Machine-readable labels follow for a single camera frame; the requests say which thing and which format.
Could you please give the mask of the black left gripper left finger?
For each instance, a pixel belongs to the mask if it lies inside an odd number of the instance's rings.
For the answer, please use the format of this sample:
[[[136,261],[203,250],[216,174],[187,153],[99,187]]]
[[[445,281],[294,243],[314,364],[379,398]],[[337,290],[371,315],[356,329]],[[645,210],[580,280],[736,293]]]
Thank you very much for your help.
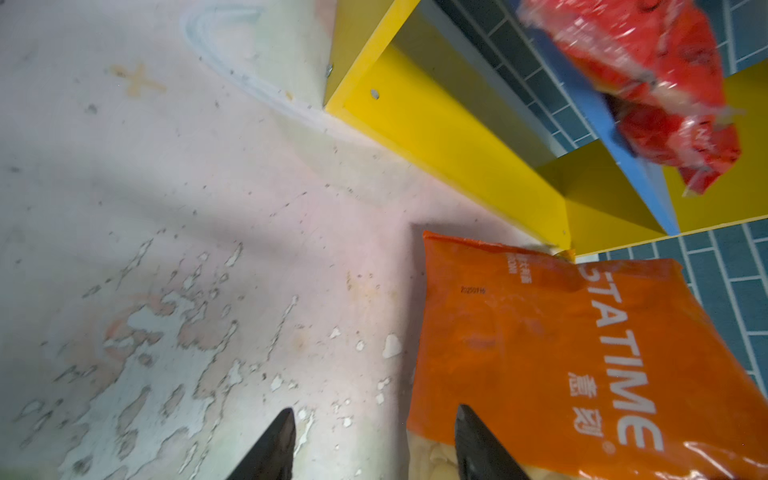
[[[227,480],[290,480],[295,444],[295,415],[288,407],[278,413]]]

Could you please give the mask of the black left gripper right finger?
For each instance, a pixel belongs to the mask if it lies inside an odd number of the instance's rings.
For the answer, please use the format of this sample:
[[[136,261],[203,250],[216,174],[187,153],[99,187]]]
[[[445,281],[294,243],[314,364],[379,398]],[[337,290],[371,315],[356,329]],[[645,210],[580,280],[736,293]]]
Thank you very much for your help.
[[[530,480],[474,410],[460,404],[454,440],[461,480]]]

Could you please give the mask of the red macaroni bag front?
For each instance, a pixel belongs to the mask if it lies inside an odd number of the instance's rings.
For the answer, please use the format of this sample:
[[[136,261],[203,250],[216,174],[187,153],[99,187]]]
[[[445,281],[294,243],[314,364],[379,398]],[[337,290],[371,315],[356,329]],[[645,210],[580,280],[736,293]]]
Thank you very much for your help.
[[[620,134],[676,168],[688,193],[704,194],[739,159],[716,38],[694,2],[523,1],[517,14],[619,101]]]

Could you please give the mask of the orange pasta bag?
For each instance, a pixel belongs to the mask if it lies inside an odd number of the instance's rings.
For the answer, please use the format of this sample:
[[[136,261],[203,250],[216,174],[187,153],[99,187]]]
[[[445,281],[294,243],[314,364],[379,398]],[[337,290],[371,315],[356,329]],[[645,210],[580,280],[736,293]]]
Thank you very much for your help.
[[[679,263],[423,241],[410,478],[458,477],[461,406],[532,479],[766,477],[766,398]]]

